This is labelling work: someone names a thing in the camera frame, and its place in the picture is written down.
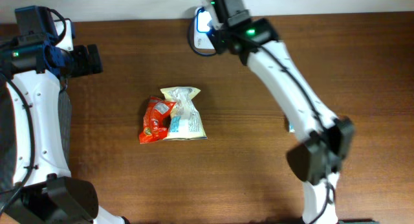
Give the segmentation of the cream chips bag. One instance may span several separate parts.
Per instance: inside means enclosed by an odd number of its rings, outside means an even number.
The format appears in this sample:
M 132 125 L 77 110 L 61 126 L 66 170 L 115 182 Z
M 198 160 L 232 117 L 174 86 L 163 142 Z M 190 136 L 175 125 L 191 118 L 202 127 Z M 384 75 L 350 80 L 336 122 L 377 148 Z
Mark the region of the cream chips bag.
M 201 90 L 196 87 L 168 87 L 160 91 L 167 101 L 175 102 L 165 140 L 206 139 L 200 113 L 192 102 Z

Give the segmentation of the red snack packet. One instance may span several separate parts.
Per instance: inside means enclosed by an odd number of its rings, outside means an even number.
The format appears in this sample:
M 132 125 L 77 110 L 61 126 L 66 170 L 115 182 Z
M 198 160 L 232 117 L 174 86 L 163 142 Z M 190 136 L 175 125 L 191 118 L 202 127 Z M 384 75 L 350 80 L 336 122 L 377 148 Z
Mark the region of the red snack packet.
M 143 118 L 143 131 L 139 135 L 141 144 L 156 142 L 165 139 L 168 136 L 168 127 L 163 124 L 176 102 L 167 101 L 161 98 L 151 96 Z

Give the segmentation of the green tissue pack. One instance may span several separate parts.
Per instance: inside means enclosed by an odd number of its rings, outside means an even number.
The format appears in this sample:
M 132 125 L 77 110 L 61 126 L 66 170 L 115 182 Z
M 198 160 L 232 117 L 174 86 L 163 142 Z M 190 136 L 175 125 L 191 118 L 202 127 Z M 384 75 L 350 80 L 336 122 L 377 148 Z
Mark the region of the green tissue pack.
M 294 126 L 290 122 L 289 122 L 289 132 L 290 133 L 294 133 L 295 132 Z

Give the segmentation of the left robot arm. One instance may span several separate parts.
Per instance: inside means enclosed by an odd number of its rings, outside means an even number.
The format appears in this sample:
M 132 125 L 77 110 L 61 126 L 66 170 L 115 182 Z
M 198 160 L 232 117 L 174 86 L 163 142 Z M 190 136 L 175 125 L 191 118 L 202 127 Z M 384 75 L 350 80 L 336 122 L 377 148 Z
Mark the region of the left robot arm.
M 72 21 L 45 6 L 15 11 L 1 45 L 1 213 L 18 223 L 125 223 L 69 169 L 69 79 L 102 72 L 96 45 L 74 45 Z

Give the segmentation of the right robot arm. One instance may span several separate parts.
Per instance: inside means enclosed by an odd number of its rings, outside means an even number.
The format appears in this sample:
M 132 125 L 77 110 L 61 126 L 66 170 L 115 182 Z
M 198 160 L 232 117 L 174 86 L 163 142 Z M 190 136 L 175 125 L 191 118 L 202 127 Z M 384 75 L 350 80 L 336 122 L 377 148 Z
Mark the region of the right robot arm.
M 336 185 L 354 124 L 318 98 L 268 19 L 252 19 L 243 0 L 204 0 L 202 5 L 212 18 L 207 36 L 216 53 L 237 55 L 264 83 L 294 128 L 298 145 L 287 152 L 287 162 L 303 183 L 301 222 L 338 223 Z

